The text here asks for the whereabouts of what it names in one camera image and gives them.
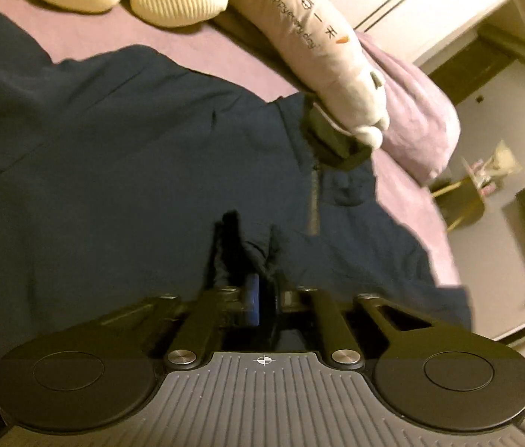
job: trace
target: zipper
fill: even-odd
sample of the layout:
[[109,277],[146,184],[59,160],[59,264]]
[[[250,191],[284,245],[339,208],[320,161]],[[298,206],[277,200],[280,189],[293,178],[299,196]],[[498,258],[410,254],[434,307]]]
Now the zipper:
[[310,186],[310,210],[308,219],[308,234],[311,236],[318,235],[320,233],[320,164],[318,161],[314,161],[311,173],[311,186]]

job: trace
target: gray ribbed panel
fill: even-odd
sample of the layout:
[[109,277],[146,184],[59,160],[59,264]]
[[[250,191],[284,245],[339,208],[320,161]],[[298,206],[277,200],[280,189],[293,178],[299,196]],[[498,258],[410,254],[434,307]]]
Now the gray ribbed panel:
[[408,424],[364,378],[315,354],[216,353],[205,367],[170,374],[141,412],[74,436],[12,428],[0,447],[525,447],[515,427],[454,436]]

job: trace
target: stuffed animal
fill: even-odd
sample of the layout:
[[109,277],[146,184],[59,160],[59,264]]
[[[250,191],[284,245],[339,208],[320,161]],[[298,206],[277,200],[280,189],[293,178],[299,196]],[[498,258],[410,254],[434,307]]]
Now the stuffed animal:
[[[78,12],[105,12],[120,0],[44,0]],[[376,149],[389,126],[384,77],[364,56],[356,34],[329,0],[130,0],[132,11],[162,27],[216,17],[228,2],[271,41],[292,71],[320,98],[336,130]]]

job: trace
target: black circular joint cover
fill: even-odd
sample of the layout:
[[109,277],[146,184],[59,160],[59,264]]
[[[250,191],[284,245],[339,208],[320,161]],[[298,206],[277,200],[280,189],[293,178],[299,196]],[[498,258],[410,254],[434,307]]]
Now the black circular joint cover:
[[40,337],[0,360],[0,409],[33,430],[93,430],[130,415],[157,376],[138,345],[102,327]]
[[461,328],[402,331],[373,379],[397,413],[437,430],[490,430],[525,412],[525,358]]

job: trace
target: pink blanket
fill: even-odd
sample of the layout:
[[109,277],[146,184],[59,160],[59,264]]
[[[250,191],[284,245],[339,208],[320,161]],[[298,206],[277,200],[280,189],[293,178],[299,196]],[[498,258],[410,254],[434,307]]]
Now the pink blanket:
[[[297,90],[297,81],[284,69],[275,68],[207,23],[166,31],[142,22],[123,4],[103,15],[79,15],[40,0],[0,0],[0,12],[31,34],[55,62],[143,44],[180,65],[222,77],[267,101]],[[375,152],[373,162],[382,206],[424,245],[436,282],[459,284],[446,228],[430,192],[418,187],[384,151]]]

